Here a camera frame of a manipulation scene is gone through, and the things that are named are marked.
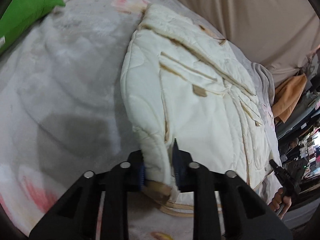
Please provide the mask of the right hand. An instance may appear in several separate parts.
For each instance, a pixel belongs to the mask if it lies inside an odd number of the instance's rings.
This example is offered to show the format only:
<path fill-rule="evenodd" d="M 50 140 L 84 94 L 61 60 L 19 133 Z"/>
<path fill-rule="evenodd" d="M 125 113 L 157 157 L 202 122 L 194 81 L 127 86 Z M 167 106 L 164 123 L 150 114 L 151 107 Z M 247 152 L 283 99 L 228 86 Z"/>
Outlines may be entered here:
<path fill-rule="evenodd" d="M 281 187 L 275 193 L 274 197 L 272 198 L 271 202 L 268 204 L 268 207 L 273 211 L 278 213 L 278 217 L 282 219 L 287 213 L 288 209 L 292 205 L 291 197 L 284 195 L 284 188 Z"/>

